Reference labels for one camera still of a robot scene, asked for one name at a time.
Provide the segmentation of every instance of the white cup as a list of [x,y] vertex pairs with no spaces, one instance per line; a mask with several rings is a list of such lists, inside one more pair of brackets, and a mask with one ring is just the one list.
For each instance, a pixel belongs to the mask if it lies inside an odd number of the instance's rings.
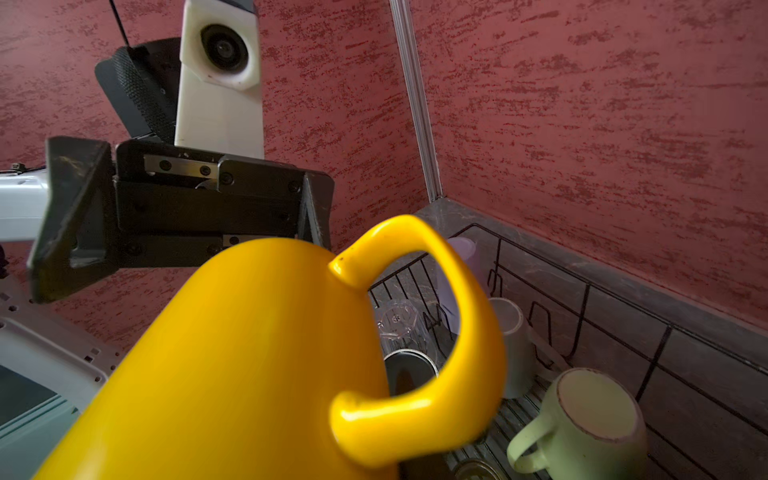
[[[464,237],[448,238],[446,240],[448,245],[453,247],[453,250],[464,260],[469,270],[475,275],[480,288],[488,295],[488,287],[483,274],[483,269],[480,265],[480,255],[478,252],[477,243]],[[451,290],[451,284],[445,277],[440,266],[437,266],[437,295],[440,299],[440,306],[445,311],[445,319],[448,322],[448,328],[451,332],[458,335],[461,330],[461,319],[458,316],[458,305],[456,304],[456,297]]]
[[[523,456],[534,444],[536,451]],[[516,472],[546,469],[553,480],[641,480],[646,458],[640,407],[619,382],[593,369],[560,375],[538,416],[507,447]]]
[[531,390],[536,376],[554,381],[560,372],[545,368],[536,361],[534,345],[561,371],[570,369],[562,356],[528,325],[520,307],[506,298],[488,299],[504,336],[507,351],[507,380],[504,398],[517,399]]

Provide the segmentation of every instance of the green mug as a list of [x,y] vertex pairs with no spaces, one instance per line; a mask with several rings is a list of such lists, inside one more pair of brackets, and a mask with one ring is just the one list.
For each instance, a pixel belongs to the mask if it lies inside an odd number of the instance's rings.
[[[521,456],[534,443],[538,449]],[[644,477],[645,421],[634,398],[610,376],[570,369],[549,387],[541,411],[509,442],[519,473],[546,469],[553,480]]]

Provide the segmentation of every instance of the mug handle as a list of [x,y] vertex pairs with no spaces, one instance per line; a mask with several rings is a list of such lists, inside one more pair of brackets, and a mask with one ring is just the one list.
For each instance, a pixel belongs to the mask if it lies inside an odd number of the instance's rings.
[[550,370],[537,362],[536,375],[540,376],[544,380],[548,380],[549,382],[554,382],[554,380],[558,378],[561,373],[571,368],[571,366],[565,362],[565,359],[562,357],[562,355],[560,355],[557,350],[552,348],[552,345],[547,343],[546,340],[541,338],[541,336],[536,333],[536,331],[533,330],[533,327],[530,325],[528,326],[528,339],[531,340],[531,343],[536,345],[536,348],[540,349],[541,352],[547,356],[547,358],[554,362],[558,369],[560,369],[560,372],[555,372],[554,370]]
[[491,304],[461,258],[424,221],[412,215],[386,220],[328,267],[366,296],[392,261],[419,250],[436,258],[449,280],[462,334],[440,375],[421,388],[387,399],[349,391],[333,399],[329,419],[336,442],[347,456],[369,468],[453,450],[476,439],[502,398],[505,351]]
[[507,447],[507,460],[509,460],[509,464],[512,465],[512,468],[517,473],[533,473],[549,466],[547,457],[541,448],[525,457],[520,455],[531,448],[531,445],[538,442],[541,437],[553,431],[554,420],[542,412],[515,435],[512,441],[509,442],[509,447]]

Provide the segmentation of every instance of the glass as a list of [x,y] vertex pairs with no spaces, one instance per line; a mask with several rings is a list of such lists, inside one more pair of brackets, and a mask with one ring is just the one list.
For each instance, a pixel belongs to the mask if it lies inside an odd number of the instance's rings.
[[399,349],[427,352],[427,331],[419,309],[410,300],[390,300],[376,309],[384,355]]

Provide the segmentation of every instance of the mug rim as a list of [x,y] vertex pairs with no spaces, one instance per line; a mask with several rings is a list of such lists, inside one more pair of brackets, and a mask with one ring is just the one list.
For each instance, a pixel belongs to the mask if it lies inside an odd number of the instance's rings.
[[[573,373],[573,372],[577,372],[579,370],[584,370],[586,372],[592,372],[592,373],[596,373],[596,374],[598,374],[600,376],[607,377],[613,383],[615,383],[616,385],[621,387],[621,389],[624,391],[624,393],[627,394],[627,397],[632,401],[632,406],[634,407],[634,425],[632,427],[632,431],[631,432],[629,432],[628,434],[626,434],[624,436],[617,437],[617,438],[609,438],[609,437],[602,437],[602,436],[599,436],[599,435],[595,435],[593,432],[590,432],[589,430],[587,430],[583,426],[581,426],[581,424],[576,422],[576,420],[574,420],[573,417],[571,417],[571,415],[568,414],[567,409],[565,409],[565,407],[563,406],[563,402],[562,402],[562,399],[561,399],[561,396],[560,396],[560,385],[561,385],[562,379],[566,375],[568,375],[570,373]],[[621,385],[621,383],[618,380],[616,380],[614,377],[608,375],[605,372],[601,372],[600,370],[590,369],[590,368],[587,368],[587,367],[575,367],[575,368],[566,370],[558,378],[558,384],[557,384],[557,388],[555,390],[555,393],[557,394],[556,396],[557,396],[557,399],[558,399],[558,406],[560,407],[560,410],[562,410],[562,412],[568,418],[568,421],[573,426],[575,426],[577,429],[582,431],[583,433],[589,435],[593,439],[598,440],[600,442],[608,442],[608,443],[623,443],[623,442],[626,442],[628,439],[631,439],[631,438],[633,438],[633,437],[635,437],[637,435],[637,432],[641,428],[641,424],[644,425],[644,423],[643,423],[643,413],[640,410],[640,406],[637,404],[637,401],[634,399],[634,397],[629,393],[629,391],[623,385]]]
[[460,254],[460,252],[456,251],[456,249],[455,249],[455,247],[453,245],[453,243],[455,243],[456,241],[458,241],[459,243],[464,243],[466,246],[471,247],[471,249],[469,249],[469,252],[465,252],[467,258],[471,258],[478,251],[478,244],[477,244],[477,242],[475,242],[471,238],[467,238],[467,237],[450,237],[450,238],[446,238],[445,241],[448,243],[448,245],[451,246],[451,248],[453,248],[453,250],[456,253],[458,253],[458,255],[460,257],[462,257],[462,255]]
[[429,356],[426,353],[422,352],[421,350],[417,350],[417,349],[397,349],[397,350],[395,350],[393,352],[390,352],[390,353],[387,353],[386,355],[384,355],[384,360],[387,360],[390,356],[393,356],[396,353],[415,353],[416,356],[421,357],[422,359],[424,359],[427,362],[429,362],[429,365],[431,365],[432,369],[435,371],[435,377],[440,375],[440,372],[437,370],[437,365],[432,361],[431,358],[429,358]]
[[502,335],[504,335],[504,336],[511,335],[512,333],[516,333],[518,330],[520,330],[520,328],[522,328],[523,324],[525,323],[525,318],[523,316],[523,311],[520,309],[518,304],[513,302],[513,301],[511,301],[509,298],[504,298],[503,296],[492,296],[491,298],[488,299],[489,302],[491,302],[492,300],[502,300],[502,301],[504,301],[506,303],[509,303],[510,305],[512,305],[512,307],[518,313],[517,325],[513,326],[509,330],[502,330]]
[[456,464],[455,467],[453,467],[451,473],[456,478],[460,478],[459,475],[462,473],[474,473],[472,471],[473,467],[485,470],[483,473],[490,475],[493,480],[502,480],[502,477],[498,474],[498,472],[496,472],[493,467],[491,467],[485,460],[481,460],[480,458],[465,458],[464,460],[461,460]]

